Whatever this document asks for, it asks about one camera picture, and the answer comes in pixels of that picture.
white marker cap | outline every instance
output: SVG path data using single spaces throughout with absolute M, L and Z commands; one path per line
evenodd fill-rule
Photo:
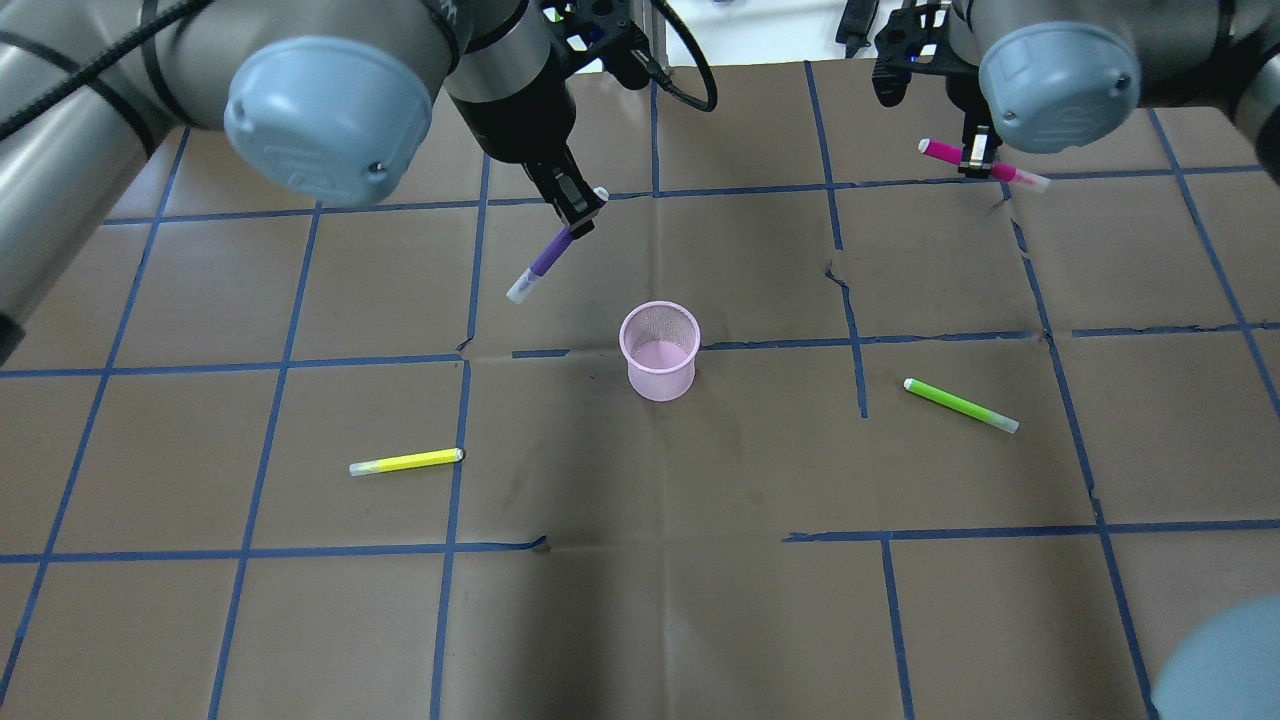
M 526 297 L 529 297 L 529 293 L 534 291 L 534 287 L 538 286 L 538 281 L 540 279 L 543 278 L 535 275 L 531 269 L 526 268 L 524 274 L 521 274 L 516 281 L 516 284 L 511 286 L 511 290 L 507 291 L 507 299 L 516 305 L 520 305 Z
M 1018 170 L 1014 176 L 1014 182 L 1021 186 L 1027 186 L 1036 192 L 1044 192 L 1048 190 L 1048 183 L 1053 182 L 1044 176 L 1037 176 L 1036 173 L 1029 173 L 1027 170 Z

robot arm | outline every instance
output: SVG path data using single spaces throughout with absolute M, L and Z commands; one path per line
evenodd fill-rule
M 1002 141 L 1057 152 L 1106 136 L 1138 106 L 1208 105 L 1280 182 L 1276 0 L 933 1 L 896 10 L 876 45 L 886 106 L 911 73 L 947 77 L 972 177 L 989 174 Z
M 700 58 L 666 1 L 653 6 Z M 632 12 L 628 0 L 15 0 L 0 12 L 0 364 L 179 123 L 224 128 L 292 190 L 367 205 L 396 188 L 443 87 L 480 146 L 524 165 L 581 237 L 603 202 L 567 146 L 564 81 L 600 59 L 631 90 L 655 78 L 678 94 Z M 86 65 L 101 72 L 68 79 Z M 64 99 L 42 96 L 59 85 Z

pink marker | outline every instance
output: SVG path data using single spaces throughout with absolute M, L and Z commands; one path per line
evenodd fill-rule
M 929 158 L 942 160 L 943 163 L 951 163 L 952 165 L 959 165 L 964 159 L 964 150 L 956 147 L 955 145 L 947 145 L 946 142 L 938 142 L 937 140 L 929 140 L 927 137 L 920 141 L 920 152 L 928 155 Z M 1052 182 L 1044 176 L 1019 170 L 1018 168 L 1005 163 L 996 163 L 995 167 L 991 168 L 991 176 L 998 181 L 1025 184 L 1036 192 L 1044 192 L 1044 190 L 1048 188 L 1048 183 Z

green marker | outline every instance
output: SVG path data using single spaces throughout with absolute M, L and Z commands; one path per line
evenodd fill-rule
M 915 378 L 906 378 L 902 380 L 902 387 L 913 395 L 919 395 L 925 400 L 932 400 L 938 405 L 945 405 L 955 410 L 956 413 L 964 413 L 965 415 L 973 418 L 974 420 L 982 420 L 988 425 L 995 425 L 1009 434 L 1018 432 L 1018 420 L 1012 418 L 1005 418 L 1000 413 L 987 410 L 980 405 L 974 405 L 963 397 L 956 397 L 945 389 L 938 389 L 931 384 L 922 383 Z

black bracket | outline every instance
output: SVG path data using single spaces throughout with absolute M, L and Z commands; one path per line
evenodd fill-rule
M 1002 141 L 978 86 L 978 67 L 951 47 L 947 10 L 942 3 L 925 3 L 890 13 L 888 23 L 876 35 L 872 86 L 881 105 L 893 108 L 906 97 L 914 73 L 946 77 L 947 96 L 965 114 L 959 170 L 965 177 L 988 178 Z
M 650 69 L 658 61 L 649 36 L 631 19 L 630 0 L 541 0 L 540 5 L 544 12 L 554 10 L 558 18 L 550 24 L 561 41 L 557 54 L 566 78 L 600 60 L 622 87 L 649 86 Z M 570 42 L 575 37 L 585 50 L 573 49 Z
M 836 42 L 845 46 L 845 58 L 852 58 L 859 50 L 870 45 L 872 24 L 879 12 L 879 0 L 849 0 L 840 15 L 836 28 Z
M 556 214 L 568 225 L 577 240 L 595 225 L 591 219 L 604 208 L 591 186 L 577 169 L 573 154 L 568 146 L 554 158 L 525 163 L 525 174 L 538 186 L 543 200 L 556 208 Z

